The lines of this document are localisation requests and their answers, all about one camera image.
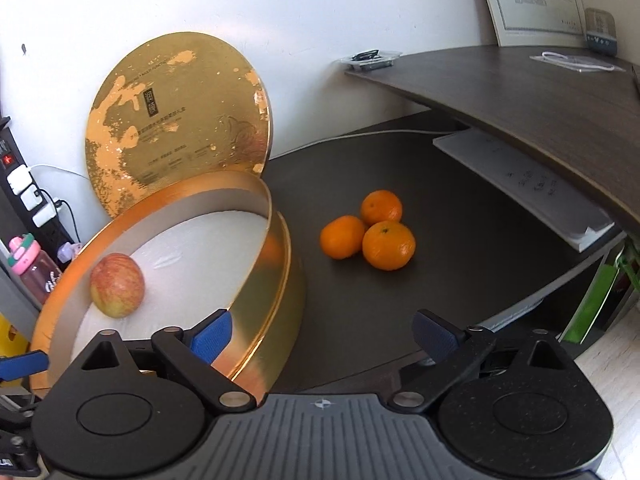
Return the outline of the orange mandarin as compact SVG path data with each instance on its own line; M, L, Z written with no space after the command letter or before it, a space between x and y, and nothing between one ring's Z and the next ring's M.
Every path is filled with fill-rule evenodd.
M367 229L362 239L362 253L370 266L395 271L405 266L416 252L416 239L402 223L381 221Z
M347 259L360 252L366 225L355 216L341 216L328 223L320 232L322 252L335 260Z
M403 212L401 200L389 190L369 193L360 205L360 218L368 226L383 221L399 222Z

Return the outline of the gold round box lid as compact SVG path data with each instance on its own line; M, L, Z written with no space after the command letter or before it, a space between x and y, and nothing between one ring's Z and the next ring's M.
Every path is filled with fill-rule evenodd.
M200 32L173 32L128 53L88 116L88 177L112 218L209 171L258 176L272 144L268 94L242 53Z

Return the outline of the yellow package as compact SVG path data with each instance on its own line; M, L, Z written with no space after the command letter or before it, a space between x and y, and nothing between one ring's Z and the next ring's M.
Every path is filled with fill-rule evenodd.
M0 356L2 359L21 356L29 341L3 316L0 315Z

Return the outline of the pink water bottle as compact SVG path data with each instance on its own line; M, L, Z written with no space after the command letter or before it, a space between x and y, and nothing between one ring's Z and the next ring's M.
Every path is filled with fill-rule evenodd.
M13 237L9 241L8 263L25 287L40 304L45 304L54 291L62 272L41 248L32 234Z

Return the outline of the red yellow apple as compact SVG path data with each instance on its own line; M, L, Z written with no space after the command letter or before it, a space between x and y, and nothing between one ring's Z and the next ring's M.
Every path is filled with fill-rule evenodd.
M103 257L90 273L92 302L110 318L126 318L142 305L145 281L133 258L113 252Z

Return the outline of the gold round box base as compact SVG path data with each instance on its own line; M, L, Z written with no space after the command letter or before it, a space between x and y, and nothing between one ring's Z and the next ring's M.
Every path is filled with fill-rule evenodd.
M115 252L136 260L145 280L141 307L121 320L96 310L89 292L91 271ZM45 396L104 328L145 339L226 309L231 340L213 366L262 399L291 354L304 305L302 266L265 182L239 171L202 174L135 204L81 249L38 318L32 348L50 364L30 386Z

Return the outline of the black power strip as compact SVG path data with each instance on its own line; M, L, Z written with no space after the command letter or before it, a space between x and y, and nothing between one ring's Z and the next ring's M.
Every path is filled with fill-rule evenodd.
M65 270L69 262L58 258L58 250L73 243L53 200L43 192L18 149L9 117L1 118L1 241L9 247L13 237L32 234L41 248Z

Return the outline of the white paper stack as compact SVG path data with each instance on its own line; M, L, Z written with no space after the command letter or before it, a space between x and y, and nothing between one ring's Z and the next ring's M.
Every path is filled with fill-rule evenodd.
M577 188L503 140L475 128L439 136L438 148L528 210L578 252L614 226Z

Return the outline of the white charger plug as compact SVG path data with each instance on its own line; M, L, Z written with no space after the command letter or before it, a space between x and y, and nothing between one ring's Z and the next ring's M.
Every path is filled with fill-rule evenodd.
M41 228L56 216L55 206L36 185L25 165L18 165L8 174L10 189L27 212L27 217L36 228Z

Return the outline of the dark wooden raised shelf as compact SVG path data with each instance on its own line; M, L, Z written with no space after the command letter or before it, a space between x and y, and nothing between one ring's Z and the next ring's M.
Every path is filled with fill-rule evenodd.
M578 73L537 61L537 47L406 55L356 78L498 136L639 232L639 93L630 63Z

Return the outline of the small plastic bag with item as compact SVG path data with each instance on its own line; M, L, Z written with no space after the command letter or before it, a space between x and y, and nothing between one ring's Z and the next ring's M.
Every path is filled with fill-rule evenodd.
M370 72L393 66L401 55L401 52L371 49L341 58L340 63L353 72Z

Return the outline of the small green desk calendar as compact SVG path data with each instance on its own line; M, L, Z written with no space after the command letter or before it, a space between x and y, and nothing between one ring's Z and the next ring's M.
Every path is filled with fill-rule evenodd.
M600 9L587 8L586 44L587 48L602 55L616 57L618 42L614 16Z

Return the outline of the framed business licence certificate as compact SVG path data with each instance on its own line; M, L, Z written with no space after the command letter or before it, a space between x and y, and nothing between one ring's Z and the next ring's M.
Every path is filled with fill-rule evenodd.
M582 0L486 0L501 47L585 45Z

